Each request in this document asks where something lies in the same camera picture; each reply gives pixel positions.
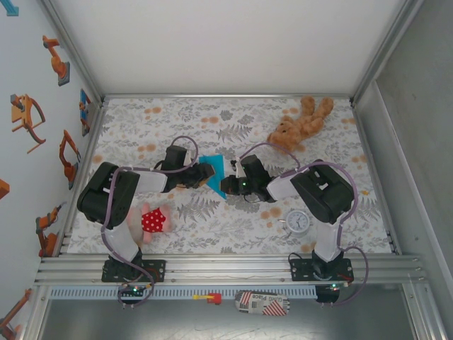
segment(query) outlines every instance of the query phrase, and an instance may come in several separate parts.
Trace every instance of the red polka dot cloth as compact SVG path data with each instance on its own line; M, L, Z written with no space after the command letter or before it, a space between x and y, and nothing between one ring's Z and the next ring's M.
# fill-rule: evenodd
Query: red polka dot cloth
M162 232L166 217L159 208L142 215L142 229L145 232Z

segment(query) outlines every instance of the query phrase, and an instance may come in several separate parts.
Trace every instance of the white alarm clock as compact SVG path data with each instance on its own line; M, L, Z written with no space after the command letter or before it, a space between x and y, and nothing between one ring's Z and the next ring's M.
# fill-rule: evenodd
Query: white alarm clock
M310 219L302 210L291 210L286 216L285 223L294 236L303 237L309 232Z

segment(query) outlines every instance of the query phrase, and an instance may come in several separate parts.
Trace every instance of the floral tablecloth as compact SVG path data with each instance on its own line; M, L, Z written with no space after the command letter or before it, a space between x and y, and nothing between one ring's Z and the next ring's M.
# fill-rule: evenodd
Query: floral tablecloth
M194 138L200 154L222 154L225 175L233 174L231 159L266 139L280 118L300 114L300 98L113 98L105 104L105 117L89 176L101 162L154 166L179 135ZM180 140L181 146L193 146ZM271 176L294 168L294 161L269 147L254 152ZM355 244L366 252L388 253L386 231L360 144L349 100L336 99L324 129L305 140L294 153L301 164L315 159L344 166L359 190L357 212L344 226L343 246ZM293 209L309 211L299 197L276 203L247 203L242 196L223 199L208 186L177 188L170 193L137 194L133 204L151 208L171 206L174 230L154 234L145 254L288 254L310 252L316 240L311 218L309 233L294 237L278 220ZM77 213L69 253L106 253L99 224Z

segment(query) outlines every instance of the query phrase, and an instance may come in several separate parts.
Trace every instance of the teal paper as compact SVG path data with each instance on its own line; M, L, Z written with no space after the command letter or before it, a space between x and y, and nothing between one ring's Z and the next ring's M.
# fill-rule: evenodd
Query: teal paper
M201 156L199 157L199 161L200 163L208 163L212 165L215 175L209 179L207 185L226 200L227 195L220 191L220 181L225 177L224 157L221 154L216 154L214 156Z

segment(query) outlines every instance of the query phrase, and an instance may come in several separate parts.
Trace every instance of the stuffed toy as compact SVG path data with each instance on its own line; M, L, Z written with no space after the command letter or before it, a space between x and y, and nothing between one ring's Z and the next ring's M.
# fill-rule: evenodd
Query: stuffed toy
M149 203L145 203L142 209L130 208L126 223L132 239L142 248L143 243L151 242L153 232L171 232L171 209L168 205L162 205L151 210Z
M294 151L294 148L302 141L321 131L324 126L324 118L333 110L333 99L325 97L315 110L315 101L311 96L301 99L302 114L294 120L284 115L274 132L268 136L268 142Z

